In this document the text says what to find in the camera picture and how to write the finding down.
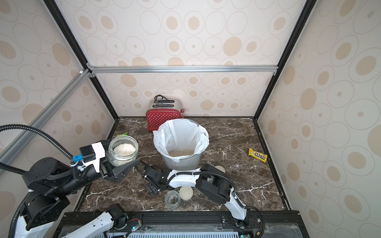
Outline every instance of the garbage bag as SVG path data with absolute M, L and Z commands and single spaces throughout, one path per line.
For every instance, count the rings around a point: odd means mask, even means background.
M 209 145 L 207 130 L 189 119 L 173 119 L 161 124 L 154 133 L 154 146 L 159 153 L 174 161 L 189 157 L 171 157 L 169 152 L 175 149 L 193 150 L 193 154 L 201 154 Z

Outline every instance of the bottle cap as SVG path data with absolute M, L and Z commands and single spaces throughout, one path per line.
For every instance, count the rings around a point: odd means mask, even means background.
M 225 173 L 225 169 L 222 166 L 217 165 L 215 168 Z
M 193 196 L 193 189 L 191 187 L 181 187 L 179 194 L 182 200 L 188 201 Z

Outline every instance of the black frame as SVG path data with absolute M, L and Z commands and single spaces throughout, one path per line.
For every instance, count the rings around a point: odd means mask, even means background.
M 275 73 L 275 75 L 272 76 L 270 83 L 267 86 L 266 91 L 265 91 L 265 93 L 261 99 L 261 102 L 259 103 L 258 109 L 255 112 L 255 115 L 254 115 L 255 120 L 258 120 L 259 116 L 261 115 L 263 108 L 265 107 L 267 100 L 269 99 L 270 94 L 271 94 L 272 90 L 274 89 L 274 86 L 277 83 L 278 78 L 279 78 L 280 74 L 282 73 L 284 66 L 287 63 L 288 58 L 290 57 L 290 54 L 291 54 L 292 50 L 294 49 L 296 42 L 298 41 L 300 33 L 302 33 L 302 31 L 303 31 L 303 27 L 306 24 L 307 19 L 311 14 L 312 9 L 314 8 L 316 1 L 317 0 L 307 0 L 306 1 L 305 5 L 303 7 L 303 10 L 300 13 L 300 16 L 298 18 L 298 21 L 296 22 L 295 28 L 292 31 L 291 36 L 287 42 L 286 48 L 283 51 L 282 56 L 280 57 L 280 60 L 278 63 L 278 70 Z
M 88 61 L 87 61 L 83 51 L 81 50 L 78 42 L 76 41 L 73 33 L 71 32 L 68 24 L 66 23 L 65 18 L 63 17 L 62 13 L 60 12 L 55 1 L 54 0 L 44 0 L 44 2 L 46 4 L 47 8 L 49 9 L 50 13 L 52 14 L 53 18 L 55 19 L 55 21 L 56 21 L 58 27 L 60 28 L 61 32 L 63 33 L 66 40 L 68 41 L 70 47 L 73 49 L 76 57 L 78 58 L 78 60 L 80 61 L 81 65 L 82 65 L 82 67 L 85 69 L 86 68 L 89 69 Z M 253 123 L 254 123 L 255 129 L 257 131 L 257 134 L 259 136 L 259 139 L 261 141 L 263 150 L 268 155 L 269 155 L 269 150 L 268 150 L 266 142 L 262 136 L 262 132 L 258 126 L 258 118 L 259 118 L 261 112 L 263 111 L 263 108 L 265 107 L 265 105 L 266 105 L 266 103 L 270 97 L 270 94 L 271 94 L 276 82 L 278 81 L 279 76 L 281 75 L 281 72 L 282 72 L 284 66 L 286 65 L 286 62 L 287 62 L 287 60 L 288 60 L 298 38 L 299 38 L 299 36 L 303 30 L 304 25 L 306 24 L 306 21 L 310 15 L 315 3 L 316 3 L 316 0 L 307 0 L 306 1 L 305 6 L 304 6 L 304 8 L 300 14 L 300 17 L 299 17 L 298 21 L 296 22 L 295 28 L 291 33 L 291 37 L 290 37 L 290 39 L 286 45 L 286 48 L 285 48 L 285 50 L 284 50 L 284 52 L 283 52 L 283 54 L 279 60 L 278 70 L 277 70 L 276 74 L 271 78 L 269 85 L 265 91 L 265 94 L 262 97 L 261 102 L 259 104 L 259 107 L 258 107 L 258 109 L 257 109 L 257 111 L 253 117 Z M 99 83 L 95 74 L 92 74 L 92 77 L 90 78 L 90 80 L 93 83 L 95 89 L 97 90 L 98 94 L 102 98 L 104 104 L 106 105 L 107 109 L 109 110 L 109 112 L 111 113 L 112 117 L 115 120 L 114 125 L 111 129 L 111 132 L 107 137 L 108 139 L 110 139 L 115 132 L 115 129 L 118 125 L 120 118 L 118 117 L 114 107 L 112 106 L 110 100 L 108 99 L 105 91 L 103 90 L 103 88 L 102 88 L 101 84 Z M 265 217 L 265 221 L 267 221 L 267 222 L 271 222 L 271 221 L 278 221 L 278 222 L 279 221 L 280 222 L 297 221 L 298 225 L 302 231 L 303 236 L 309 237 L 307 230 L 303 224 L 303 221 L 300 217 L 300 214 L 298 214 L 297 211 L 290 211 L 290 209 L 291 209 L 290 204 L 287 200 L 287 197 L 285 196 L 283 186 L 280 182 L 280 179 L 278 177 L 278 173 L 276 172 L 275 166 L 273 164 L 273 161 L 272 161 L 270 155 L 268 156 L 267 160 L 268 160 L 272 175 L 274 177 L 275 183 L 276 183 L 277 188 L 279 190 L 279 194 L 280 194 L 280 197 L 282 199 L 282 202 L 285 205 L 285 207 L 287 209 L 289 209 L 289 211 L 275 211 L 275 212 L 267 212 L 266 211 L 266 212 L 263 212 L 263 216 Z M 93 212 L 78 212 L 81 210 L 81 206 L 84 202 L 86 194 L 88 193 L 88 191 L 90 189 L 90 186 L 91 186 L 91 184 L 87 185 L 85 187 L 85 189 L 83 190 L 83 192 L 80 196 L 80 199 L 79 199 L 79 201 L 75 207 L 75 212 L 68 212 L 64 215 L 64 217 L 62 218 L 62 221 L 60 222 L 59 228 L 62 227 L 63 224 L 68 224 L 68 223 L 70 223 L 72 225 L 75 225 L 77 223 L 81 223 L 82 225 L 84 225 L 85 223 L 90 221 L 88 219 L 91 216 L 94 216 Z M 195 213 L 190 212 L 190 215 L 193 215 L 193 216 L 197 215 L 197 220 L 200 220 L 199 219 L 200 216 L 202 216 L 204 213 L 205 212 L 195 212 Z M 156 216 L 159 216 L 160 214 L 171 215 L 171 214 L 173 214 L 173 212 L 141 212 L 140 214 L 147 214 L 150 217 L 156 217 Z M 181 212 L 182 216 L 187 216 L 187 214 L 188 214 L 188 212 Z M 207 216 L 210 216 L 213 214 L 220 214 L 220 216 L 222 216 L 223 212 L 207 212 Z
M 101 214 L 94 212 L 66 212 L 59 223 L 53 238 L 58 238 L 64 226 L 83 226 Z M 309 238 L 307 229 L 298 211 L 261 211 L 265 223 L 297 224 L 302 236 Z M 238 232 L 240 235 L 253 232 L 260 227 L 253 223 L 252 227 L 241 229 L 234 226 L 230 212 L 127 212 L 129 219 L 139 218 L 145 226 L 153 225 L 216 225 L 222 229 Z M 250 219 L 257 220 L 258 213 L 252 211 Z M 110 232 L 128 232 L 135 223 L 127 224 L 122 230 L 111 229 Z
M 60 28 L 62 34 L 66 38 L 67 42 L 69 43 L 70 47 L 72 48 L 73 52 L 75 53 L 76 57 L 78 58 L 79 62 L 81 63 L 82 67 L 84 69 L 89 69 L 87 65 L 87 59 L 85 57 L 85 54 L 83 53 L 81 47 L 79 46 L 77 40 L 75 39 L 73 33 L 71 32 L 68 24 L 65 21 L 64 16 L 62 15 L 61 11 L 59 10 L 56 2 L 54 0 L 44 0 L 47 8 L 49 9 L 51 15 L 53 16 L 54 20 L 56 21 L 58 27 Z M 111 104 L 111 101 L 107 97 L 105 91 L 102 88 L 102 85 L 99 83 L 99 80 L 95 76 L 95 74 L 91 74 L 92 77 L 90 77 L 91 82 L 93 83 L 95 89 L 97 90 L 99 96 L 103 100 L 104 104 L 106 105 L 107 109 L 109 110 L 111 116 L 116 121 L 118 119 L 118 114 L 115 111 L 114 107 Z

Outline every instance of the marble countertop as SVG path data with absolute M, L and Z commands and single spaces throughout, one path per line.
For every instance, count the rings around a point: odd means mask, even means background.
M 284 210 L 269 165 L 248 155 L 249 148 L 263 153 L 250 118 L 190 119 L 204 126 L 209 133 L 210 144 L 201 155 L 200 164 L 222 166 L 235 181 L 237 194 L 247 206 L 256 206 L 262 211 Z M 147 130 L 145 118 L 122 118 L 114 135 L 125 132 L 139 143 L 141 160 L 165 167 L 154 147 L 153 134 Z M 167 191 L 151 195 L 146 189 L 147 183 L 135 169 L 119 182 L 98 179 L 85 196 L 81 211 L 102 211 L 114 203 L 120 203 L 126 211 L 173 211 L 164 202 Z M 197 189 L 193 190 L 191 200 L 182 201 L 174 211 L 227 211 L 225 206 L 211 201 Z

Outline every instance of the toaster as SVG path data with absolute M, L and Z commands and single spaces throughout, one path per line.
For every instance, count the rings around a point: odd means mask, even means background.
M 181 108 L 181 102 L 177 99 L 167 99 L 162 95 L 156 95 L 148 108 L 146 117 L 149 131 L 158 130 L 159 126 L 168 120 L 184 118 L 184 109 Z

